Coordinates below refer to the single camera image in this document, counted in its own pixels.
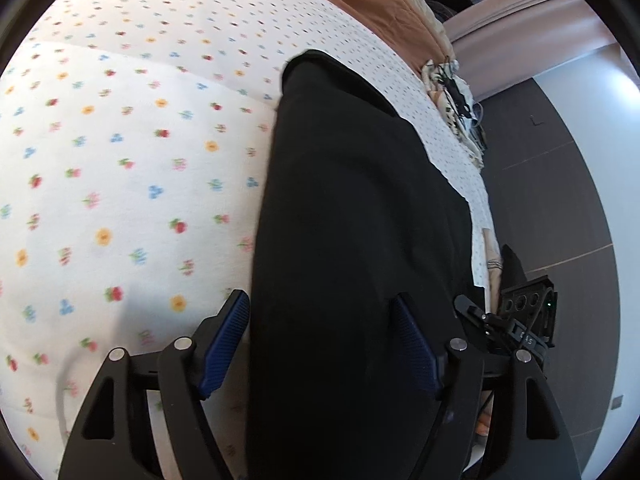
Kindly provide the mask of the white floral blanket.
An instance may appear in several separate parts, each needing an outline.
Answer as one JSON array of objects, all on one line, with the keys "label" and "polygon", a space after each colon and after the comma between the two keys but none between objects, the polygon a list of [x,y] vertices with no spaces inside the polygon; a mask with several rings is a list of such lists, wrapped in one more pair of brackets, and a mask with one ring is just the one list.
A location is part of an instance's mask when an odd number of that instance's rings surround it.
[{"label": "white floral blanket", "polygon": [[1,77],[1,411],[40,477],[108,350],[162,348],[250,282],[280,75],[309,49],[416,127],[495,295],[480,170],[356,18],[328,0],[55,0]]}]

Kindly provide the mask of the black button shirt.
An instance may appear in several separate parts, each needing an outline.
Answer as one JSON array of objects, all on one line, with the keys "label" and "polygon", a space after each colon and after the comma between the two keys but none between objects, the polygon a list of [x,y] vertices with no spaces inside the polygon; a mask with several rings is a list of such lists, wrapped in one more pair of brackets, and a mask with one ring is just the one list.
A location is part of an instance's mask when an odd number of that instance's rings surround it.
[{"label": "black button shirt", "polygon": [[393,299],[440,324],[473,285],[468,203],[410,122],[320,51],[282,74],[254,248],[253,479],[405,479],[436,413]]}]

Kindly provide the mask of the pink right curtain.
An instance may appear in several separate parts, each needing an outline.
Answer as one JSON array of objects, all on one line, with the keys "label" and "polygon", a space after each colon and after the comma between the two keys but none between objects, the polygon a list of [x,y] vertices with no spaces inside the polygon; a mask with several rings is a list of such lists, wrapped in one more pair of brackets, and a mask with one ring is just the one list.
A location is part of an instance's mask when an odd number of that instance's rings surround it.
[{"label": "pink right curtain", "polygon": [[616,43],[585,0],[480,0],[444,27],[479,101]]}]

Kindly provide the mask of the folded black garment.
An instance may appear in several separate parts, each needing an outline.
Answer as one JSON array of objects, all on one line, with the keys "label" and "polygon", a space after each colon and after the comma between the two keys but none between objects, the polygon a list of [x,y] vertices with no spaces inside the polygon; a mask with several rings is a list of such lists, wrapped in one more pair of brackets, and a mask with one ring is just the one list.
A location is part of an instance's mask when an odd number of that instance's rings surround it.
[{"label": "folded black garment", "polygon": [[500,290],[525,285],[527,283],[527,278],[521,260],[508,244],[502,245],[501,258],[502,272]]}]

